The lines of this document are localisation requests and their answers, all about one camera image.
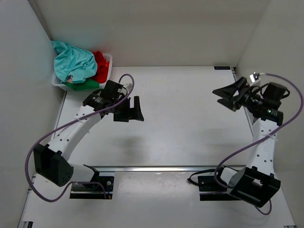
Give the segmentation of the teal t shirt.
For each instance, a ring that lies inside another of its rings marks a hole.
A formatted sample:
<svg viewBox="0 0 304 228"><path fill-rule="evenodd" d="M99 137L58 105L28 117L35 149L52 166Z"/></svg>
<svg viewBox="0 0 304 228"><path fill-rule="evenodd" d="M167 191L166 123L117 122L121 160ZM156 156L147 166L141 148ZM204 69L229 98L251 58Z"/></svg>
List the teal t shirt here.
<svg viewBox="0 0 304 228"><path fill-rule="evenodd" d="M61 41L51 43L57 53L54 71L62 82L65 83L71 78L73 84L79 84L96 74L97 62L92 52Z"/></svg>

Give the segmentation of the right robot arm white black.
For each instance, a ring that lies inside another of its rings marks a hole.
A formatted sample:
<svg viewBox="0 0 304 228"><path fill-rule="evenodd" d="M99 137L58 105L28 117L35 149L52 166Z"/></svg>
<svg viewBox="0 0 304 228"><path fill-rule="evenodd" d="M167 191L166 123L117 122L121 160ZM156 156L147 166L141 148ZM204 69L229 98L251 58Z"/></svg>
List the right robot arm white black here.
<svg viewBox="0 0 304 228"><path fill-rule="evenodd" d="M235 170L219 165L213 186L218 190L226 188L228 195L261 208L281 186L273 165L275 130L283 123L283 113L278 110L281 100L290 92L273 82L263 86L250 85L242 77L233 84L213 90L213 94L219 96L218 103L228 109L236 111L245 107L256 118L252 125L253 144L246 146L253 149L246 166Z"/></svg>

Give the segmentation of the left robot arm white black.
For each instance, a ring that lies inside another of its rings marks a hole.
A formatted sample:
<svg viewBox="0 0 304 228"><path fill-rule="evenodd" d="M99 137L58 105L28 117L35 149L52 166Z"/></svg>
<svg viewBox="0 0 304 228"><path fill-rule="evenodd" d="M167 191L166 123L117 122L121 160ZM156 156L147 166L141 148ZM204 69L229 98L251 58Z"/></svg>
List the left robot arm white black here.
<svg viewBox="0 0 304 228"><path fill-rule="evenodd" d="M83 137L105 115L112 113L115 122L144 120L138 96L130 107L129 95L133 87L132 83L122 85L109 80L104 88L92 92L80 106L73 124L64 127L46 145L35 146L36 172L59 187L79 181L88 189L96 188L99 185L97 171L88 165L70 164L68 160Z"/></svg>

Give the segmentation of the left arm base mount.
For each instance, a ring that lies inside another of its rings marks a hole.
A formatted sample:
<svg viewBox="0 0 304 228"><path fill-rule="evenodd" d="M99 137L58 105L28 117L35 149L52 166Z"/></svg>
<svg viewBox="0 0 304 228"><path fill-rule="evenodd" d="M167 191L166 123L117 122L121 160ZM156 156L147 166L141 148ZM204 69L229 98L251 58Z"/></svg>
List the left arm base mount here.
<svg viewBox="0 0 304 228"><path fill-rule="evenodd" d="M69 198L81 200L111 200L114 190L114 172L100 172L99 184L72 184Z"/></svg>

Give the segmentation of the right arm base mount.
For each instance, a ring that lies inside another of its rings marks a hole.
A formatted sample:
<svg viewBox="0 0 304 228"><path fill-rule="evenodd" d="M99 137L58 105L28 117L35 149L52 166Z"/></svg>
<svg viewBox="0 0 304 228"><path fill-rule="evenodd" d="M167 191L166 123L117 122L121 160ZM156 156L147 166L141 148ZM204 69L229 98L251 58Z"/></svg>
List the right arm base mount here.
<svg viewBox="0 0 304 228"><path fill-rule="evenodd" d="M207 169L191 174L187 182L199 188L200 201L240 201L226 193L226 189L218 185L214 179L215 169Z"/></svg>

